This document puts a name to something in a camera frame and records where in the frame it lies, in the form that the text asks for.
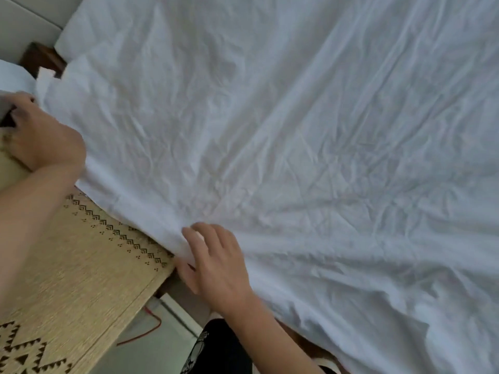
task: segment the forearm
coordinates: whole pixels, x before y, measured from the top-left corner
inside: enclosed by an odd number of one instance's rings
[[[28,248],[71,192],[77,174],[51,165],[0,191],[0,305]]]
[[[227,322],[260,374],[323,374],[259,299]]]

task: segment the red cable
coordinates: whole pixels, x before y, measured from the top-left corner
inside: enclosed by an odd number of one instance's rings
[[[117,343],[116,346],[120,346],[120,345],[124,345],[124,344],[128,344],[128,343],[131,343],[132,341],[135,341],[137,339],[140,339],[144,336],[147,336],[149,333],[157,330],[159,327],[161,327],[161,318],[155,314],[153,314],[153,312],[147,308],[147,306],[144,306],[144,311],[147,312],[149,315],[151,315],[154,319],[156,319],[157,321],[159,321],[158,325],[156,327],[154,327],[153,329],[150,329],[148,330],[146,333],[142,333],[141,335],[139,336],[135,336],[133,339],[129,339],[129,340],[125,340],[125,341],[122,341],[120,343]]]

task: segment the wall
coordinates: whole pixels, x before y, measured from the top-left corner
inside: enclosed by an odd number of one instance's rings
[[[81,0],[0,0],[0,59],[17,62],[28,44],[53,46]]]

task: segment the hand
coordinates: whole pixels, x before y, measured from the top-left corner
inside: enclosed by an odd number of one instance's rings
[[[40,109],[28,93],[4,97],[16,107],[12,111],[16,129],[6,141],[10,154],[32,171],[59,165],[76,182],[86,157],[81,135]]]
[[[258,301],[250,286],[241,248],[232,232],[217,224],[196,223],[191,228],[183,228],[182,234],[191,247],[196,269],[176,257],[180,278],[213,311],[230,319]]]

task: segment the black shorts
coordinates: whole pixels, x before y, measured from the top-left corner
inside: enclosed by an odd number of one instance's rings
[[[331,369],[320,366],[327,374]],[[210,320],[192,348],[181,374],[252,374],[253,362],[224,319]]]

